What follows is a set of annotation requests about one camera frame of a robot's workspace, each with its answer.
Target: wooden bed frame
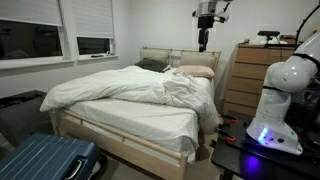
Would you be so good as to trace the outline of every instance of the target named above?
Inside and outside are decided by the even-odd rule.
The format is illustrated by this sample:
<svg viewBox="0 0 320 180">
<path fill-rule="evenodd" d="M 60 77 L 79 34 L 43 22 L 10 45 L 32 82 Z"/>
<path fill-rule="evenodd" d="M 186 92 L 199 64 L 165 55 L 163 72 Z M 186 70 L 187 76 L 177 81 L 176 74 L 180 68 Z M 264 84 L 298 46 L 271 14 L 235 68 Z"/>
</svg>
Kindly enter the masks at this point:
<svg viewBox="0 0 320 180">
<path fill-rule="evenodd" d="M 72 117 L 73 120 L 71 121 L 64 116 Z M 188 157 L 183 156 L 179 152 L 159 146 L 155 143 L 141 139 L 100 122 L 87 119 L 67 109 L 50 111 L 50 117 L 56 135 L 75 136 L 83 140 L 95 142 L 101 149 L 164 179 L 182 180 L 185 177 Z M 117 141 L 114 138 L 95 132 L 94 130 L 84 126 L 84 122 L 116 134 L 121 137 L 121 140 Z M 165 156 L 173 158 L 177 160 L 179 164 L 172 164 L 158 157 L 152 156 L 149 153 L 143 152 L 138 148 L 127 145 L 125 144 L 127 140 L 133 141 Z"/>
</svg>

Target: white comforter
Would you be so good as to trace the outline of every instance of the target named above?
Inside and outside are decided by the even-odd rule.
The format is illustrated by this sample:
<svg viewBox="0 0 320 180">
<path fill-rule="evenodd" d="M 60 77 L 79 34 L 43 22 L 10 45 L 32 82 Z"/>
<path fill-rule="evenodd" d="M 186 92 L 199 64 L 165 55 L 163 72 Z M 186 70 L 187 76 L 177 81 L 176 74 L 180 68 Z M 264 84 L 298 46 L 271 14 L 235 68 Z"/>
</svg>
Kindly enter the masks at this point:
<svg viewBox="0 0 320 180">
<path fill-rule="evenodd" d="M 208 91 L 192 76 L 157 73 L 137 66 L 102 71 L 60 84 L 50 90 L 40 110 L 58 109 L 103 97 L 193 109 L 199 114 L 200 127 L 206 134 L 213 134 L 221 123 Z"/>
</svg>

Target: blue suitcase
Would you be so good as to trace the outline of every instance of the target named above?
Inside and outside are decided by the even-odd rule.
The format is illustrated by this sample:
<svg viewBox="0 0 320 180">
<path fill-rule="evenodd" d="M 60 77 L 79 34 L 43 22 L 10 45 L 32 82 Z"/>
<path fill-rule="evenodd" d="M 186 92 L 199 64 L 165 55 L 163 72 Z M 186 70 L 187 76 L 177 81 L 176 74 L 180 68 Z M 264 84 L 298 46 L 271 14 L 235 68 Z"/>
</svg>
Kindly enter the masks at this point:
<svg viewBox="0 0 320 180">
<path fill-rule="evenodd" d="M 34 134 L 0 162 L 0 179 L 85 180 L 99 155 L 94 143 Z"/>
</svg>

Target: white bed sheet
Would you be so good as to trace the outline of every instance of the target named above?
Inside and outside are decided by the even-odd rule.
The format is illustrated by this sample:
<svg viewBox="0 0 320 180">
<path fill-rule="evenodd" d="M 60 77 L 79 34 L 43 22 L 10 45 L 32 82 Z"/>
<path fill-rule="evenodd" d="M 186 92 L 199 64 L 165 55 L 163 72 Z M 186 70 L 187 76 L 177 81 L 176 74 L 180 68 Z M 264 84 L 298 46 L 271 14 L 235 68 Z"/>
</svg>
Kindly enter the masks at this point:
<svg viewBox="0 0 320 180">
<path fill-rule="evenodd" d="M 173 73 L 175 69 L 172 68 L 166 73 Z M 214 83 L 206 78 L 196 80 L 214 100 Z M 188 156 L 189 163 L 195 161 L 196 149 L 199 146 L 199 124 L 196 112 L 191 109 L 119 99 L 78 102 L 69 109 L 86 118 L 182 152 Z M 101 133 L 100 128 L 85 125 Z"/>
<path fill-rule="evenodd" d="M 168 71 L 166 71 L 166 74 L 173 74 L 173 72 L 176 70 L 177 68 L 171 68 Z M 204 87 L 210 94 L 212 101 L 214 102 L 214 81 L 209 81 L 207 78 L 202 78 L 202 77 L 196 77 L 195 78 L 197 80 L 197 82 Z"/>
</svg>

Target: dresser drawer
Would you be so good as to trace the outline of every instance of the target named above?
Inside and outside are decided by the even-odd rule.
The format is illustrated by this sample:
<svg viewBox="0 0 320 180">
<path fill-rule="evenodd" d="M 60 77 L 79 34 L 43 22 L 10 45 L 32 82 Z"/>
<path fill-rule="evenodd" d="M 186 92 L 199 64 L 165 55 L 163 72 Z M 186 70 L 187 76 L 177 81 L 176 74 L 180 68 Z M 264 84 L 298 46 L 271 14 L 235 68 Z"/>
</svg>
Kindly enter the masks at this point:
<svg viewBox="0 0 320 180">
<path fill-rule="evenodd" d="M 267 61 L 268 65 L 274 64 L 276 62 L 285 62 L 289 59 L 289 57 L 294 53 L 293 50 L 270 50 L 270 55 Z"/>
<path fill-rule="evenodd" d="M 264 65 L 235 63 L 232 76 L 264 80 L 267 68 Z"/>
<path fill-rule="evenodd" d="M 223 107 L 223 113 L 228 114 L 228 111 L 236 111 L 243 114 L 247 114 L 250 116 L 254 116 L 256 114 L 256 108 L 248 107 L 248 106 L 242 106 L 238 104 L 232 104 L 232 103 L 224 103 Z"/>
<path fill-rule="evenodd" d="M 229 80 L 228 89 L 254 94 L 261 94 L 262 86 L 262 80 L 231 77 Z"/>
<path fill-rule="evenodd" d="M 238 48 L 236 62 L 267 64 L 269 54 L 269 49 Z"/>
<path fill-rule="evenodd" d="M 260 96 L 261 95 L 258 94 L 228 90 L 226 94 L 226 101 L 250 107 L 258 107 Z"/>
</svg>

